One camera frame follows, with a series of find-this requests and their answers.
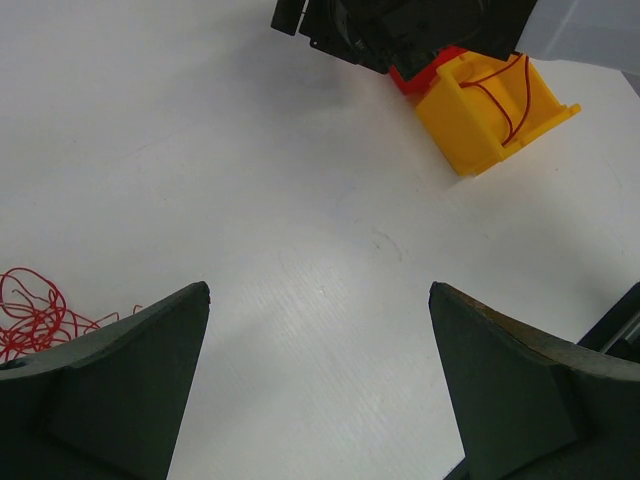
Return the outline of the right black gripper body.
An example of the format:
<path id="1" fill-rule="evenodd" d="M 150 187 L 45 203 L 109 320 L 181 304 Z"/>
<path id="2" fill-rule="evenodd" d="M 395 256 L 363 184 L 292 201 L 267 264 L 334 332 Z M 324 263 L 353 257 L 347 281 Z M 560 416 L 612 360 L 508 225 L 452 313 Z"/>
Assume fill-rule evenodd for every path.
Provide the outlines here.
<path id="1" fill-rule="evenodd" d="M 523 0 L 279 0 L 271 27 L 380 74 L 417 75 L 448 47 L 506 60 L 536 3 Z"/>

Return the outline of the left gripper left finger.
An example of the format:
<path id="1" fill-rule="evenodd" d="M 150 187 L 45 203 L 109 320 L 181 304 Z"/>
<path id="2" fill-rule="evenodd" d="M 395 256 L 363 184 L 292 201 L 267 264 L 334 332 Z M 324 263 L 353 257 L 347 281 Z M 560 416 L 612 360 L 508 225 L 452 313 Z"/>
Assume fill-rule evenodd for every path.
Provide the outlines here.
<path id="1" fill-rule="evenodd" d="M 164 479 L 209 318 L 209 288 L 1 366 L 4 479 Z"/>

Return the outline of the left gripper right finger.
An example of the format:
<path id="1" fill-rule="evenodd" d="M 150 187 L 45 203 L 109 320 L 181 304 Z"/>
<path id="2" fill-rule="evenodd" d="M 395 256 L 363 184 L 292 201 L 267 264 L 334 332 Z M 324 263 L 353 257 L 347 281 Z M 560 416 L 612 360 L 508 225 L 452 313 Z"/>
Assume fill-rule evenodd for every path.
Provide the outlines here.
<path id="1" fill-rule="evenodd" d="M 503 315 L 445 283 L 429 311 L 464 449 L 454 479 L 635 479 L 639 362 Z"/>

